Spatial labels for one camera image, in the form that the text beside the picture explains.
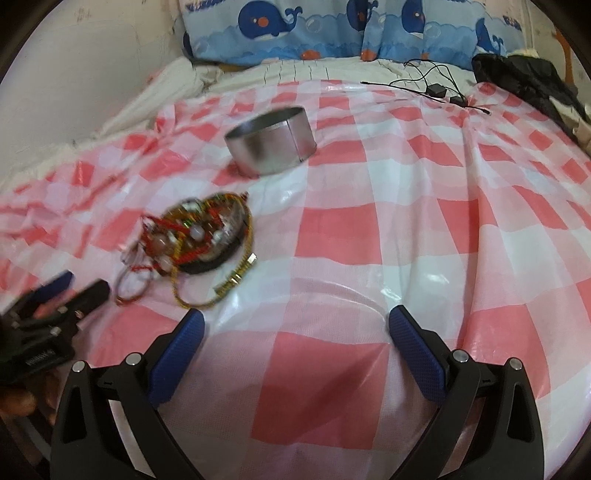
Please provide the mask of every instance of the necklace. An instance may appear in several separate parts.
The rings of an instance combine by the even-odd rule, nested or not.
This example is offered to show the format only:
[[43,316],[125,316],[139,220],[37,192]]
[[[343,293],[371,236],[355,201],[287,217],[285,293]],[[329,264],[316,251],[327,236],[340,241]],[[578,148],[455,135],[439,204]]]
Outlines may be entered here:
[[[142,216],[142,234],[124,253],[125,268],[115,283],[116,303],[132,303],[142,298],[154,273],[169,277],[174,298],[184,308],[208,309],[220,302],[255,264],[252,252],[252,215],[246,204],[248,194],[217,193],[204,200],[190,198],[166,211],[162,217]],[[215,297],[204,303],[188,303],[178,292],[180,272],[198,274],[213,270],[228,260],[244,242],[237,267],[213,290]],[[130,274],[147,271],[140,291],[123,296],[122,283]]]

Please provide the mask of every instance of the plastic sheet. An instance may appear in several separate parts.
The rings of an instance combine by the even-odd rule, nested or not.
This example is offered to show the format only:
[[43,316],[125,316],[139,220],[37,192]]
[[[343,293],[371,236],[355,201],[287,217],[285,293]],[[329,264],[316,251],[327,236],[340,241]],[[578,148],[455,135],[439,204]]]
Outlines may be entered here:
[[[65,268],[76,288],[112,282],[142,213],[248,191],[259,263],[205,312],[203,347],[161,407],[208,480],[389,478],[434,412],[385,331],[399,303],[478,361],[523,360],[550,476],[591,416],[590,163],[516,97],[484,84],[470,102],[491,115],[340,82],[167,107],[153,131],[2,198],[2,305]],[[236,177],[224,133],[285,105],[305,107],[318,151]],[[184,296],[211,296],[232,268],[185,278]],[[79,355],[119,362],[182,316],[160,280],[86,321]]]

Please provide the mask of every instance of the cartoon whale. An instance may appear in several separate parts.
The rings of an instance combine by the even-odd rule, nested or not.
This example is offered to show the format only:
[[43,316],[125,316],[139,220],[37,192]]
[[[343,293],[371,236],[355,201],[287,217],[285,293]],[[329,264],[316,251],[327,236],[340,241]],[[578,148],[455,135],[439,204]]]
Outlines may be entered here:
[[406,0],[402,6],[402,27],[411,35],[422,38],[425,30],[425,13],[421,0]]
[[238,14],[238,27],[246,38],[262,40],[261,37],[272,35],[279,36],[281,33],[288,33],[294,29],[297,22],[297,15],[302,13],[301,7],[295,9],[287,8],[286,16],[293,16],[293,22],[287,23],[277,7],[263,0],[248,2]]
[[378,0],[369,3],[368,0],[349,0],[347,2],[347,19],[349,25],[358,32],[365,30],[365,25],[371,18],[371,12],[379,5]]
[[491,37],[488,33],[488,29],[484,24],[484,18],[481,18],[476,22],[476,46],[480,47],[482,50],[487,51],[489,53],[496,53],[497,55],[501,54],[501,50],[504,47],[504,42],[502,38],[497,37],[496,35]]

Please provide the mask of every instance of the blue gripper pad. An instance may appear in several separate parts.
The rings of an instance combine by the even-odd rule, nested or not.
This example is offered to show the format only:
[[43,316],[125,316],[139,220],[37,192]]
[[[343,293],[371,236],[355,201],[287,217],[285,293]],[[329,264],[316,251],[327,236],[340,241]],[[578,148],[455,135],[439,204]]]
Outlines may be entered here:
[[205,335],[205,319],[199,310],[189,310],[181,322],[184,322],[184,325],[153,366],[150,374],[148,401],[154,408],[173,397]]
[[51,299],[57,297],[60,293],[66,291],[66,289],[72,283],[74,274],[68,270],[62,272],[58,277],[51,280],[48,284],[43,285],[33,292],[31,300],[39,303],[46,303]]
[[390,312],[388,326],[394,345],[404,358],[423,397],[442,405],[446,398],[445,371],[419,333],[420,327],[395,307]]

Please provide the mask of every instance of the white wall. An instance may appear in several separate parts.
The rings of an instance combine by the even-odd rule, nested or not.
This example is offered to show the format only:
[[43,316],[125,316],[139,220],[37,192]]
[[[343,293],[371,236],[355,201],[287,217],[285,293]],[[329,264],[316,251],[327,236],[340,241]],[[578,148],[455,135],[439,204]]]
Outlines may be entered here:
[[0,84],[0,178],[88,137],[180,55],[168,0],[63,0]]

